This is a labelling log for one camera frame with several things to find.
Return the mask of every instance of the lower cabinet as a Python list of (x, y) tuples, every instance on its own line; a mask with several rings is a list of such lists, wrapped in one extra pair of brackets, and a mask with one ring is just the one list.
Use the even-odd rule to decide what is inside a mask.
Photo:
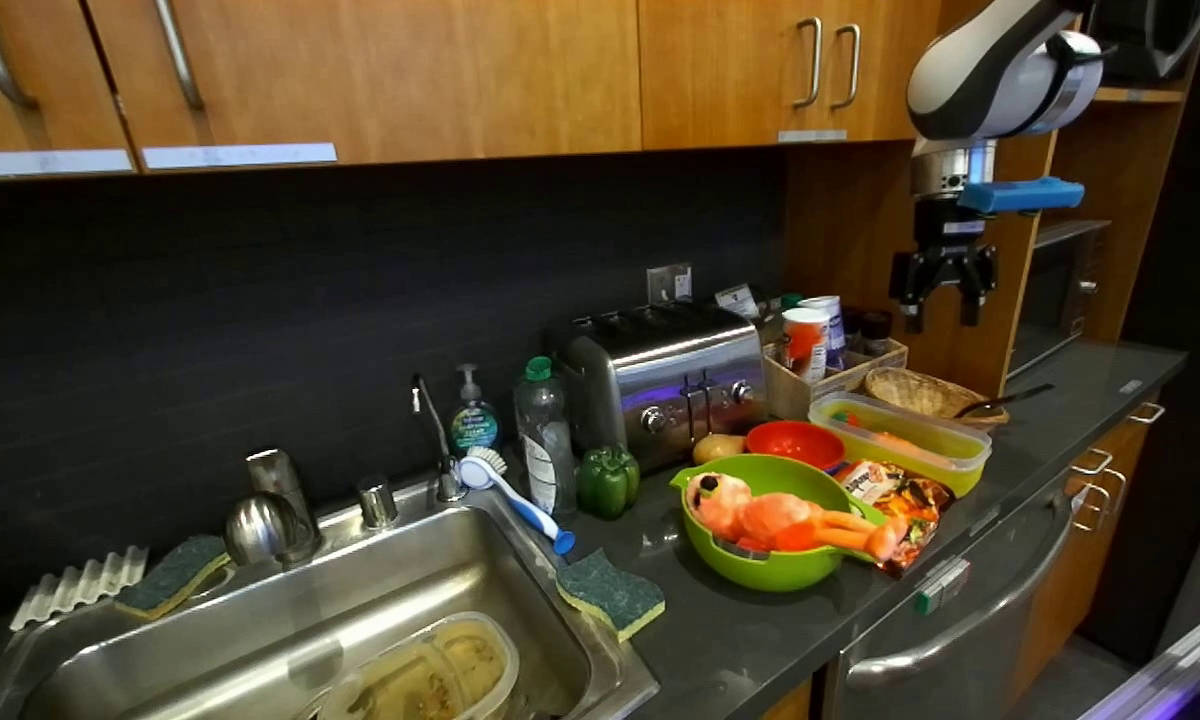
[(784, 699), (769, 703), (764, 720), (809, 720), (813, 683), (797, 683)]
[(1070, 498), (1075, 503), (1071, 535), (1034, 600), (1013, 699), (1041, 680), (1041, 673), (1083, 624), (1124, 511), (1127, 477), (1140, 461), (1148, 425), (1156, 425), (1161, 411), (1164, 403), (1148, 401), (1127, 422), (1109, 429), (1083, 456), (1075, 456), (1070, 477)]

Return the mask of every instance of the dishwasher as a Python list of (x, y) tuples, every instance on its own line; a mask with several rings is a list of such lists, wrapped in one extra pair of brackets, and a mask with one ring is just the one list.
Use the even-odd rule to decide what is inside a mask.
[(1065, 481), (928, 570), (908, 600), (865, 630), (825, 678), (825, 720), (1005, 715), (1028, 604), (1070, 544)]

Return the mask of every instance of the plastic bottle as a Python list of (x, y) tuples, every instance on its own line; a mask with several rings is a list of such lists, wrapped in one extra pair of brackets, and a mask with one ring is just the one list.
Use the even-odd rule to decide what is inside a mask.
[(577, 516), (577, 464), (565, 418), (565, 383), (552, 358), (531, 358), (517, 383), (517, 432), (525, 445), (530, 498), (558, 519)]
[(465, 387), (455, 391), (459, 407), (452, 411), (452, 425), (448, 425), (452, 445), (459, 451), (494, 448), (496, 445), (496, 411), (476, 383), (476, 366), (459, 366), (459, 374), (465, 374)]

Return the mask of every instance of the lid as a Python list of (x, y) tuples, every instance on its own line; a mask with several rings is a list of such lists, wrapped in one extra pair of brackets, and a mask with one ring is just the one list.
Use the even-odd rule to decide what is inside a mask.
[(552, 358), (530, 358), (525, 382), (530, 382), (530, 383), (552, 382)]

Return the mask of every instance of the red bowl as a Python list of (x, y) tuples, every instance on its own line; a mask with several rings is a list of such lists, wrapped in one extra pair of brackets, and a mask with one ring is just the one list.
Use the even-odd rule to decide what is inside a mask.
[(831, 474), (846, 461), (846, 441), (829, 429), (803, 422), (769, 422), (756, 425), (744, 441), (750, 451), (791, 456), (820, 474)]

